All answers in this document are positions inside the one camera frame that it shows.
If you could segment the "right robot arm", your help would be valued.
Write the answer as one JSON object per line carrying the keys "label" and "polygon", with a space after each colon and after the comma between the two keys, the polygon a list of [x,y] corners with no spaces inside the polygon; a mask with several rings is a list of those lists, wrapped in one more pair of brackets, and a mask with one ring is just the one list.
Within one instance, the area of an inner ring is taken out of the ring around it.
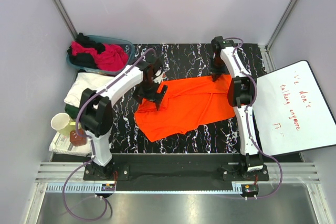
{"label": "right robot arm", "polygon": [[231,77],[227,100],[234,109],[240,135],[240,160],[231,174],[256,182],[266,172],[253,111],[257,98],[256,79],[247,71],[238,56],[238,48],[243,43],[237,37],[214,37],[211,41],[213,56],[209,74],[214,82],[223,75]]}

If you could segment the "orange t-shirt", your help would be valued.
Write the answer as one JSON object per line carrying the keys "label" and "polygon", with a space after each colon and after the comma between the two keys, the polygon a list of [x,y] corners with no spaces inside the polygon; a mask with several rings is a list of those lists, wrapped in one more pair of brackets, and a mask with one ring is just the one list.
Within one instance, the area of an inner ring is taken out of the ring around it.
{"label": "orange t-shirt", "polygon": [[134,114],[135,122],[148,140],[155,142],[233,118],[235,112],[227,98],[231,80],[222,75],[215,82],[210,76],[165,81],[159,87],[167,86],[160,108],[143,101]]}

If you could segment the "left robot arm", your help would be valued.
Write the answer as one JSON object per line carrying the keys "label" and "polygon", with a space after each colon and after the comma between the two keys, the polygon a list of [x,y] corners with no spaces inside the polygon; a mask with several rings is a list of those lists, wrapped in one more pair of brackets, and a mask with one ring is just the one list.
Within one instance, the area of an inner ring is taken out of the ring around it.
{"label": "left robot arm", "polygon": [[110,152],[109,138],[113,125],[113,106],[129,90],[137,103],[149,101],[159,109],[167,91],[160,85],[164,76],[163,63],[155,55],[136,59],[102,87],[85,89],[80,100],[77,123],[91,147],[91,162],[85,165],[84,180],[112,180],[127,169],[115,166]]}

